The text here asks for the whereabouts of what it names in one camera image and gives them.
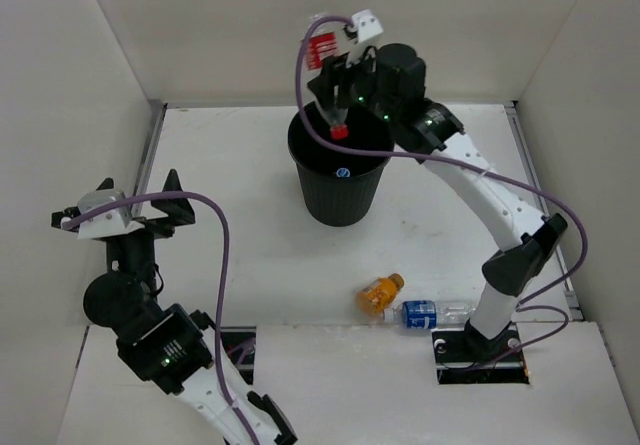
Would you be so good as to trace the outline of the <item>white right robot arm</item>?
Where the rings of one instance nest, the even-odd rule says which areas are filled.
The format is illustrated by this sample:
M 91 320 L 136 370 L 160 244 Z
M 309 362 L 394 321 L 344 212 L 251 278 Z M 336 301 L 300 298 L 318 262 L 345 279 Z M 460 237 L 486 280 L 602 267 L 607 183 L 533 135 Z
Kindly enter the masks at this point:
M 506 342 L 512 314 L 568 228 L 521 200 L 518 182 L 497 174 L 462 122 L 426 96 L 426 64 L 405 44 L 368 46 L 356 59 L 333 55 L 308 88 L 326 112 L 361 108 L 384 124 L 394 143 L 444 181 L 491 234 L 497 251 L 483 264 L 485 286 L 464 326 L 463 345 L 483 361 Z

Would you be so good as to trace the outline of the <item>blue label plastic bottle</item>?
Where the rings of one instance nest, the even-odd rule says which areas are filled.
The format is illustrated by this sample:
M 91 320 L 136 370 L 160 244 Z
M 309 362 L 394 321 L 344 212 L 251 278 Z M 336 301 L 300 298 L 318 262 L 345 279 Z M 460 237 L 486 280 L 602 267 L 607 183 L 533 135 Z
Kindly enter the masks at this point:
M 385 309 L 382 321 L 409 331 L 459 329 L 475 309 L 473 302 L 465 300 L 409 300 Z

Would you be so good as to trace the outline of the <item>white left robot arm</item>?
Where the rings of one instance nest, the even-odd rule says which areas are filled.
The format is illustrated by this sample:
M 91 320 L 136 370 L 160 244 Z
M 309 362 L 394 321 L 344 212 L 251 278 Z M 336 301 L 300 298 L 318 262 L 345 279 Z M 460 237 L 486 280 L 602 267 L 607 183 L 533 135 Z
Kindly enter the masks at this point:
M 161 307 L 164 281 L 155 243 L 193 225 L 197 201 L 217 215 L 223 236 L 216 312 L 181 305 Z M 297 436 L 275 401 L 247 383 L 222 337 L 222 312 L 230 262 L 230 229 L 210 198 L 185 191 L 171 170 L 156 193 L 128 197 L 106 178 L 76 205 L 51 215 L 55 229 L 106 247 L 107 270 L 83 296 L 83 311 L 94 325 L 111 330 L 118 357 L 142 381 L 154 383 L 198 412 L 227 444 L 294 444 Z

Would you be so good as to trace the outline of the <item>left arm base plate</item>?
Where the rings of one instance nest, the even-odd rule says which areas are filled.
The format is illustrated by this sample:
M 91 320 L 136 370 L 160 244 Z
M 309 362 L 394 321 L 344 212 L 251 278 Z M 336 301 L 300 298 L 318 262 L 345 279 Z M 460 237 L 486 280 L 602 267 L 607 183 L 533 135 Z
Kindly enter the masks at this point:
M 228 327 L 221 331 L 222 348 L 246 383 L 254 382 L 257 329 Z

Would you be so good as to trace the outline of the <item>orange juice bottle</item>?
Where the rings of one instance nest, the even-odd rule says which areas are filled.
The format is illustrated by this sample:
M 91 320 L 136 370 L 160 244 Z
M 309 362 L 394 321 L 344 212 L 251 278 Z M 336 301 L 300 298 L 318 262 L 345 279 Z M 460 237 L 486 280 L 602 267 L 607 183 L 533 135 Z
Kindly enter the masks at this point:
M 363 313 L 378 316 L 395 300 L 404 285 L 400 274 L 380 277 L 356 294 L 356 305 Z

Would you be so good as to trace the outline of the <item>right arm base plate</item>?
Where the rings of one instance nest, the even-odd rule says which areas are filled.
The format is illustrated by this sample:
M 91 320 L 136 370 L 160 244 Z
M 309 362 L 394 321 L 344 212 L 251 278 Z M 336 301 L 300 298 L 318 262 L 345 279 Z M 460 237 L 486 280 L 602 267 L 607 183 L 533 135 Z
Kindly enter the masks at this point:
M 471 347 L 463 329 L 435 329 L 431 334 L 439 385 L 530 383 L 520 335 L 510 324 L 488 351 Z

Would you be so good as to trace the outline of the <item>red label plastic bottle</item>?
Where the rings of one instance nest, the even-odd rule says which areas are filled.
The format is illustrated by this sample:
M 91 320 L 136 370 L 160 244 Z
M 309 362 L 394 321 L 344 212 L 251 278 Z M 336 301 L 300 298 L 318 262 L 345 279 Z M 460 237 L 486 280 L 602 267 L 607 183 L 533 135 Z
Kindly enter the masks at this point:
M 341 142 L 349 136 L 346 125 L 347 110 L 336 104 L 338 72 L 342 66 L 336 31 L 342 22 L 327 19 L 328 13 L 319 13 L 309 19 L 309 28 L 301 43 L 302 59 L 299 91 L 306 90 L 313 100 L 317 118 L 309 121 L 323 131 L 327 140 Z

